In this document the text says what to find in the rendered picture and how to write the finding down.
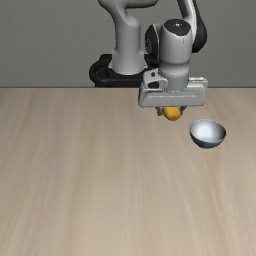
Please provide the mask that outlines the orange mango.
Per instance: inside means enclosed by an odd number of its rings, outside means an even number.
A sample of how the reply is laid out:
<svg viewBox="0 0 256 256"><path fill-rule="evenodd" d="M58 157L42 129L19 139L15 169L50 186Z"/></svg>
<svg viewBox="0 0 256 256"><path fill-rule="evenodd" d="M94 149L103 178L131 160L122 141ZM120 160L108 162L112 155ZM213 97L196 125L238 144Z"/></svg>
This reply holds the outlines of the orange mango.
<svg viewBox="0 0 256 256"><path fill-rule="evenodd" d="M180 108L176 106L165 106L163 108L163 115L170 121L176 121L180 118L181 111Z"/></svg>

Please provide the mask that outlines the grey-blue bowl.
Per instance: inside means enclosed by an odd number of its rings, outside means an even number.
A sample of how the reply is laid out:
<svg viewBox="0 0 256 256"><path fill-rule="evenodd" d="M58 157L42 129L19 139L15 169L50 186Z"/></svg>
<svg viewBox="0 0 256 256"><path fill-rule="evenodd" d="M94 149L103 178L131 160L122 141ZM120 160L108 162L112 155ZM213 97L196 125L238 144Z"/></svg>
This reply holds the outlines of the grey-blue bowl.
<svg viewBox="0 0 256 256"><path fill-rule="evenodd" d="M192 122L189 127L193 142L204 149L219 146L226 137L226 129L218 122L210 119L200 119Z"/></svg>

